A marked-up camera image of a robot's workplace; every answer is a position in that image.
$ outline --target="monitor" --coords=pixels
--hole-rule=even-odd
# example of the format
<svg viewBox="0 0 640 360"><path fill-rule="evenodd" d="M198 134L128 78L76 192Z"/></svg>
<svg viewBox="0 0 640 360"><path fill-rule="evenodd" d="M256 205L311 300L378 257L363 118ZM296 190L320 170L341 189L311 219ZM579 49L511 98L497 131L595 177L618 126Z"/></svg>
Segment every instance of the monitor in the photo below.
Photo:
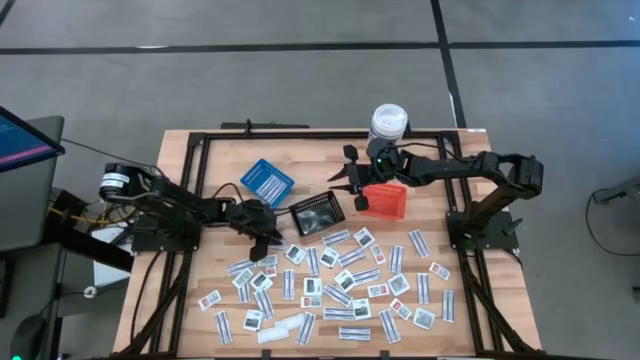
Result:
<svg viewBox="0 0 640 360"><path fill-rule="evenodd" d="M64 154L64 148L0 107L0 173Z"/></svg>

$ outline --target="red basket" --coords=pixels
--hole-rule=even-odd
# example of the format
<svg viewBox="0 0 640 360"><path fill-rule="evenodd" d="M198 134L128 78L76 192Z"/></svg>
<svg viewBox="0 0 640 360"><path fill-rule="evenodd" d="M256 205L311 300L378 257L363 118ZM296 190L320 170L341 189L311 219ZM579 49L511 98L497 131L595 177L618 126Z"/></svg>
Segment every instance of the red basket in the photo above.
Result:
<svg viewBox="0 0 640 360"><path fill-rule="evenodd" d="M404 219L407 205L406 187L389 184L369 185L362 193L369 201L369 209L361 211L361 214L387 220Z"/></svg>

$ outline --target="blue box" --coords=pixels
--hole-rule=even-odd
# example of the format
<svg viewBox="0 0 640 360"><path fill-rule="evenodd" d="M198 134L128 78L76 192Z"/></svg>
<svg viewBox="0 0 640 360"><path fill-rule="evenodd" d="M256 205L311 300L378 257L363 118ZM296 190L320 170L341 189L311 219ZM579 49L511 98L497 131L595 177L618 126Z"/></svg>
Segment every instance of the blue box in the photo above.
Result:
<svg viewBox="0 0 640 360"><path fill-rule="evenodd" d="M240 182L271 207L278 206L295 184L293 179L265 159L258 160Z"/></svg>

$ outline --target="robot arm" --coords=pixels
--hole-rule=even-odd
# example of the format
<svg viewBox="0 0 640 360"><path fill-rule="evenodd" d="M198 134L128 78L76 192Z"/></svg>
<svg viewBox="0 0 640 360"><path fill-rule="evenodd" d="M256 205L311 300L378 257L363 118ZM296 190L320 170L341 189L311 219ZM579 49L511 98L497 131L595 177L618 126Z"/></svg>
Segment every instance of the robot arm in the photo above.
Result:
<svg viewBox="0 0 640 360"><path fill-rule="evenodd" d="M236 203L234 198L201 198L172 183L163 174L120 163L105 166L100 197L114 204L134 206L157 222L169 236L180 237L193 224L230 227L256 240L250 259L267 255L269 244L280 244L276 214L259 200Z"/></svg>
<svg viewBox="0 0 640 360"><path fill-rule="evenodd" d="M375 139L369 143L369 165L356 164L358 150L352 145L345 146L344 153L350 162L328 181L348 177L349 185L331 188L347 190L357 195L355 204L359 211L368 209L368 201L362 195L365 186L386 183L392 179L410 187L426 186L443 179L483 177L493 181L498 188L481 202L474 201L466 209L465 231L472 236L481 236L491 216L514 200L530 199L542 192L544 166L533 156L499 155L483 151L475 156L433 160L399 150L398 146L384 139ZM503 164L511 165L507 175L500 170L500 165Z"/></svg>

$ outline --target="wooden table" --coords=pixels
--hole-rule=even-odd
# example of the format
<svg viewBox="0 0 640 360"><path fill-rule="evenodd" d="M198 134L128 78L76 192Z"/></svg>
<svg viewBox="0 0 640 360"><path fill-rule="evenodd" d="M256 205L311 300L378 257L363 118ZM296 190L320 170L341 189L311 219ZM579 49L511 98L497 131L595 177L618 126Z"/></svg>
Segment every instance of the wooden table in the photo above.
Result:
<svg viewBox="0 0 640 360"><path fill-rule="evenodd" d="M233 130L213 130L209 132L224 132ZM187 146L189 131L171 130L165 132L158 165L175 183L180 182L183 168L184 154ZM462 150L465 155L475 154L482 150L490 150L489 140L484 131L459 132ZM312 195L327 191L326 179L338 172L344 162L342 146L354 144L358 147L361 157L364 155L366 140L215 140L211 143L208 157L207 174L203 196L211 196L223 183L239 180L244 173L259 159L265 158L295 179L296 185L292 194L285 199L280 207L293 204ZM412 147L411 151L438 158L437 150L424 147ZM191 175L190 190L193 191L195 172L197 169L196 153ZM473 198L480 200L490 193L494 185L484 179L470 180ZM243 196L251 197L249 191L240 186ZM459 187L456 194L460 196ZM231 189L224 189L223 195L233 196ZM432 261L436 261L451 272L451 278L444 281L434 275L431 280L431 304L419 305L422 308L441 314L442 290L456 291L455 323L436 320L430 331L425 331L413 325L412 318L404 321L395 316L396 324L402 335L402 341L387 344L380 319L379 311L388 308L393 296L370 299L373 317L368 320L349 322L345 325L371 327L371 342L342 341L338 339L338 326L342 322L322 320L322 308L300 309L302 296L302 280L309 274L306 261L299 266L293 265L279 253L278 277L274 278L274 285L269 290L275 309L275 319L266 320L262 328L272 327L274 320L309 310L316 315L317 321L313 329L309 344L300 346L295 343L298 330L293 330L289 339L259 345L255 333L243 330L242 322L247 309L257 309L253 300L249 304L240 304L236 288L232 285L232 278L227 276L227 266L248 258L249 249L253 242L245 236L225 228L208 229L203 232L200 249L195 253L189 276L186 309L182 322L182 335L178 350L179 357L258 357L261 349L271 349L273 356L379 356L381 350L389 350L392 356L437 356L437 355L472 355L474 354L469 319L467 316L462 278L456 253L449 246L444 214L448 210L445 187L442 181L422 188L409 188L406 217L401 221L385 221L372 217L365 217L355 211L353 196L346 192L337 191L347 220L329 231L308 238L301 239L290 216L282 216L278 220L278 227L289 243L303 246L317 246L322 253L324 246L321 236L326 233L348 228L351 233L366 226L376 237L387 259L390 257L392 245L404 245L404 270L410 282L411 290L399 298L412 311L417 304L416 273L428 272ZM420 229L427 241L432 255L420 259L416 254L408 231ZM348 240L335 246L340 253L355 249L358 245L354 240ZM376 266L371 253L367 257L349 266L352 272L358 272ZM540 343L536 330L527 289L520 266L508 254L493 250L485 252L490 274L495 303L513 328L531 346L539 348ZM136 298L140 291L144 272L149 265L152 254L142 254L136 257L131 280L127 290L114 351L124 348L129 343L131 318ZM136 321L136 331L139 331L153 312L160 288L164 255L157 261L151 271L149 282L145 288L140 311ZM296 272L296 300L282 300L282 271L295 269ZM354 288L350 291L355 299L367 297L367 285L379 284L386 281L392 274L388 271L388 264L380 266L382 279ZM327 269L321 265L323 284L334 282L333 278L341 271L337 265L334 269ZM202 312L197 301L213 290L219 290L222 301ZM341 306L328 296L323 296L323 306ZM486 315L478 303L479 316L483 329L485 347L491 348L490 335L486 322ZM215 323L215 313L226 310L231 323L233 342L221 345L218 339ZM160 350L167 349L169 341L169 326L172 319L172 309L165 318Z"/></svg>

